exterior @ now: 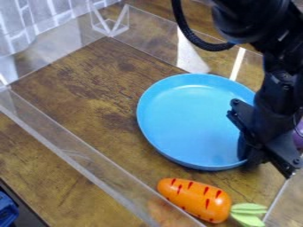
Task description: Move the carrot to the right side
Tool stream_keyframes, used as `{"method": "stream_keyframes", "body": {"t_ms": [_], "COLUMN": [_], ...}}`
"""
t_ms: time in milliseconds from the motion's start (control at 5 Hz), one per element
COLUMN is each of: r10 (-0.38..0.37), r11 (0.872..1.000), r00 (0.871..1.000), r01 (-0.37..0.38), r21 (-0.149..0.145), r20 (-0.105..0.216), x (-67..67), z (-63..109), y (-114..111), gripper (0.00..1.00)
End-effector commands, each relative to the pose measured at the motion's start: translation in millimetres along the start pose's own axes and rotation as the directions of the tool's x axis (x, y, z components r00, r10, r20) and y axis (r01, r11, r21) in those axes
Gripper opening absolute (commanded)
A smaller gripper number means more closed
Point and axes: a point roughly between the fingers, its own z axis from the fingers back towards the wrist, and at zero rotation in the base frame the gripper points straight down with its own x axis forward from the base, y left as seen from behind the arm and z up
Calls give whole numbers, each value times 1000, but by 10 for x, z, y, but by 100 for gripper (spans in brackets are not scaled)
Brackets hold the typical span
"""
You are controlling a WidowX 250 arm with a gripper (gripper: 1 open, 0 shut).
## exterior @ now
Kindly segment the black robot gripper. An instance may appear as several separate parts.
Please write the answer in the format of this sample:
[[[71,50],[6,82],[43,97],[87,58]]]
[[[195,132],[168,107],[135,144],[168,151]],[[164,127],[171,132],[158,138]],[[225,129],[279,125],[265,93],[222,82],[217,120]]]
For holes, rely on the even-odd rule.
[[[227,118],[239,129],[238,158],[246,161],[246,169],[270,162],[285,178],[291,178],[303,168],[293,131],[303,116],[303,106],[291,109],[289,100],[267,100],[259,91],[254,104],[238,98],[230,102]]]

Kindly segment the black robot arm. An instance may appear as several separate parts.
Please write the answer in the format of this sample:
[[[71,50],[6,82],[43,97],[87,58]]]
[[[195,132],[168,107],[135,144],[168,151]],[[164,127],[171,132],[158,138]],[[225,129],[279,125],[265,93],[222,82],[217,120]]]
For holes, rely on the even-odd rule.
[[[293,130],[303,117],[303,12],[291,0],[214,0],[214,23],[234,44],[263,54],[265,80],[254,103],[231,100],[241,130],[238,156],[255,168],[271,162],[290,178],[303,168]]]

